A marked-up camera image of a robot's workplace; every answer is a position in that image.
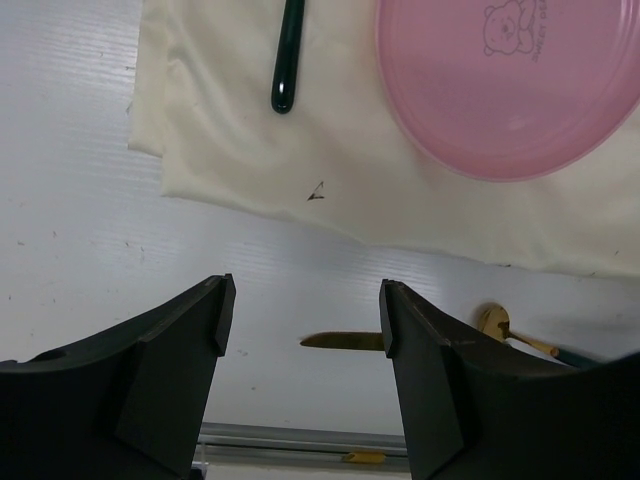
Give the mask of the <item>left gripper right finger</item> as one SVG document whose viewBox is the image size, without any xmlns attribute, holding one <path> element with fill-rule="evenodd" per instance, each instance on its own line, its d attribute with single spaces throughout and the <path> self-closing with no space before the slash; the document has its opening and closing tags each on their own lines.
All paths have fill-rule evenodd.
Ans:
<svg viewBox="0 0 640 480">
<path fill-rule="evenodd" d="M 639 358 L 588 369 L 531 356 L 382 283 L 392 361 L 415 479 L 635 479 Z"/>
</svg>

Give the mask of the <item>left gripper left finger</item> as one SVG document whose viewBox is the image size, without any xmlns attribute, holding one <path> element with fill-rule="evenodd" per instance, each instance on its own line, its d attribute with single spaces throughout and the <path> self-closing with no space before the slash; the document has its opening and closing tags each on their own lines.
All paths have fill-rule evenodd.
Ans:
<svg viewBox="0 0 640 480">
<path fill-rule="evenodd" d="M 5 479 L 186 479 L 236 289 L 212 276 L 83 340 L 1 365 Z"/>
</svg>

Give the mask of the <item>cream cloth napkin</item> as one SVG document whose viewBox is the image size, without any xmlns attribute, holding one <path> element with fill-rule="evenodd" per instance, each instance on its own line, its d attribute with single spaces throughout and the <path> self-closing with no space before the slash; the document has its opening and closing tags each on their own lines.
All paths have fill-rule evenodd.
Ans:
<svg viewBox="0 0 640 480">
<path fill-rule="evenodd" d="M 423 158 L 396 125 L 372 1 L 305 9 L 291 113 L 269 104 L 279 1 L 147 1 L 129 146 L 166 196 L 295 220 L 373 246 L 587 276 L 639 273 L 639 119 L 538 180 L 489 183 Z"/>
</svg>

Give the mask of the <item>pink plate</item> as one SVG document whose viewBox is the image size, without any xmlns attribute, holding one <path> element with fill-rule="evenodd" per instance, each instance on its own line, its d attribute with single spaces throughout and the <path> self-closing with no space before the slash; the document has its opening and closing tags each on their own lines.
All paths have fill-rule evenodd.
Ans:
<svg viewBox="0 0 640 480">
<path fill-rule="evenodd" d="M 639 104 L 635 1 L 381 1 L 376 50 L 400 129 L 468 177 L 560 170 Z"/>
</svg>

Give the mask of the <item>gold fork green handle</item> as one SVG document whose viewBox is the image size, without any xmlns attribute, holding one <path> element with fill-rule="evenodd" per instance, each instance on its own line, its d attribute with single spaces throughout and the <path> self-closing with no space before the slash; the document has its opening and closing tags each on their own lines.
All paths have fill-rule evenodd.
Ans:
<svg viewBox="0 0 640 480">
<path fill-rule="evenodd" d="M 305 3 L 287 0 L 284 6 L 271 87 L 271 108 L 281 115 L 289 113 L 295 101 Z"/>
</svg>

